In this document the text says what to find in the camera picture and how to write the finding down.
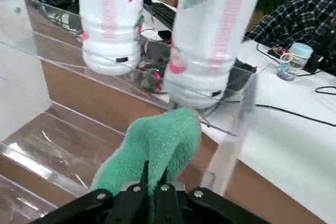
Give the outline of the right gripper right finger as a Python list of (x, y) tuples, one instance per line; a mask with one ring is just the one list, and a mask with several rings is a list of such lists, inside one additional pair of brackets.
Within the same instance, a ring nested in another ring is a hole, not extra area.
[(154, 223), (264, 223), (264, 219), (206, 187), (186, 192), (164, 172), (155, 189)]

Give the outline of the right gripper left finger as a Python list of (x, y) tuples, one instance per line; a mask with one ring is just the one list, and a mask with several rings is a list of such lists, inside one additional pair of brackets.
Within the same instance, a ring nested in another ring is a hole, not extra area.
[(148, 220), (148, 161), (139, 181), (125, 184), (116, 195), (96, 189), (34, 220), (34, 223), (146, 223)]

